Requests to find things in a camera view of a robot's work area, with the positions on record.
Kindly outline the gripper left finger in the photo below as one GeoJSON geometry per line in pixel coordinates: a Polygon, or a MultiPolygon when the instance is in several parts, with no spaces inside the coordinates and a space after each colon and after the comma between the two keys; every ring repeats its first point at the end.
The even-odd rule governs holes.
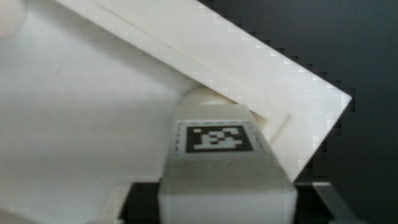
{"type": "Polygon", "coordinates": [[[132,183],[121,184],[112,188],[100,214],[88,224],[125,224],[121,213],[130,189],[132,183]]]}

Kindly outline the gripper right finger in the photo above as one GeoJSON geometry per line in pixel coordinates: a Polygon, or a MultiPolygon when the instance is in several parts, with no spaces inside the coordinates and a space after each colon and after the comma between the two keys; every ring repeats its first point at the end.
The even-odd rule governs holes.
{"type": "Polygon", "coordinates": [[[333,184],[329,182],[313,182],[311,185],[333,214],[329,224],[370,224],[358,218],[333,184]]]}

